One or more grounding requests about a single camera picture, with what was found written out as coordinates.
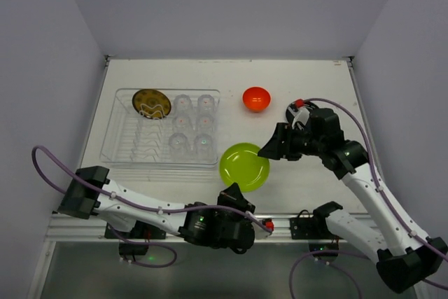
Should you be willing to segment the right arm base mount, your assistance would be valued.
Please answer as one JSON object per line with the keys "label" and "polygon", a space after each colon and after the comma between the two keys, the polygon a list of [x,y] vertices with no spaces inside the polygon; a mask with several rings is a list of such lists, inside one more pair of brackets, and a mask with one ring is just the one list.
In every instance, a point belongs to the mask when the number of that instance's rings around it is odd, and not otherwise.
{"label": "right arm base mount", "polygon": [[310,252],[321,252],[317,258],[336,258],[340,238],[328,230],[320,218],[315,218],[306,209],[289,219],[290,234],[293,240],[307,241]]}

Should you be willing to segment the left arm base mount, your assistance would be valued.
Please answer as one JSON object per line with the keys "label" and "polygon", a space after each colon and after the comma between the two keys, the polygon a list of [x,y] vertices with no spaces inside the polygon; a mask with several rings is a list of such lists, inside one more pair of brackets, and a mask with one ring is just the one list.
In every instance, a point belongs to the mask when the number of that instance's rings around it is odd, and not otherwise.
{"label": "left arm base mount", "polygon": [[165,249],[169,251],[168,246],[159,242],[166,238],[166,232],[141,221],[137,221],[129,232],[113,229],[110,224],[107,224],[104,237],[117,239],[119,241],[118,255],[132,263],[139,262],[143,258],[154,261],[152,252]]}

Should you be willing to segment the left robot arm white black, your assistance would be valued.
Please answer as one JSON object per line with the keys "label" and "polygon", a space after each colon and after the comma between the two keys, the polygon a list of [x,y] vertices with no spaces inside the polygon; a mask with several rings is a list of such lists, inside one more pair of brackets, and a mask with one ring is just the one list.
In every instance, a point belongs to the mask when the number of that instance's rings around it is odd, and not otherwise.
{"label": "left robot arm white black", "polygon": [[108,178],[109,169],[78,169],[58,207],[67,216],[98,216],[120,232],[138,223],[153,225],[184,241],[212,249],[231,249],[243,254],[252,246],[256,231],[248,217],[252,205],[242,194],[221,193],[218,205],[202,202],[181,204],[142,195]]}

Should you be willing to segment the lime green plate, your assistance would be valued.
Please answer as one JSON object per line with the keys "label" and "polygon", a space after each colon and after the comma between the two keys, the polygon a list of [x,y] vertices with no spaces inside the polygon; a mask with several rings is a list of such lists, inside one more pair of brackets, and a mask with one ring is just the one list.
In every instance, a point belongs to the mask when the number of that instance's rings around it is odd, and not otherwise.
{"label": "lime green plate", "polygon": [[260,147],[252,143],[238,143],[221,156],[219,174],[226,186],[237,183],[241,192],[259,189],[270,174],[270,162],[258,156]]}

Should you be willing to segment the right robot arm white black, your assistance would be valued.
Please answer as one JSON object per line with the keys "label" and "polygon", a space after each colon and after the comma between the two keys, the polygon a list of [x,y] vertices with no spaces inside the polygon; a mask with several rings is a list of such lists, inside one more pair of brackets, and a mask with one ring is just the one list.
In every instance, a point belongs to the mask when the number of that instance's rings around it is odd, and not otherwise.
{"label": "right robot arm white black", "polygon": [[369,153],[357,141],[345,139],[338,115],[328,108],[312,109],[306,123],[277,123],[272,138],[258,155],[270,160],[297,161],[318,157],[358,198],[376,230],[353,218],[336,202],[313,211],[318,226],[364,253],[382,281],[402,293],[436,273],[447,257],[447,243],[430,237],[403,209],[381,181]]}

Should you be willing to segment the olive yellow plate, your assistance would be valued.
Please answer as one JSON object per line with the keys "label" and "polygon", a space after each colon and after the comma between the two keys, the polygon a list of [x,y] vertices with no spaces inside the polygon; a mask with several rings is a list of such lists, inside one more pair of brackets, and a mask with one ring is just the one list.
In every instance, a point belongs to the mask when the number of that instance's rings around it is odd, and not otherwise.
{"label": "olive yellow plate", "polygon": [[166,118],[172,109],[169,98],[159,90],[140,89],[132,97],[134,110],[142,117],[148,119]]}

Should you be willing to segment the orange plastic bowl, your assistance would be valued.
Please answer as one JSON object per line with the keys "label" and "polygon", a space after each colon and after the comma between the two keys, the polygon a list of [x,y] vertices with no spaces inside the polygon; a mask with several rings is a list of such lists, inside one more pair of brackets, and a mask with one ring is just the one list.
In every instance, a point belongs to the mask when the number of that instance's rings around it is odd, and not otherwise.
{"label": "orange plastic bowl", "polygon": [[249,111],[259,113],[270,105],[271,95],[266,89],[253,86],[244,91],[242,101]]}

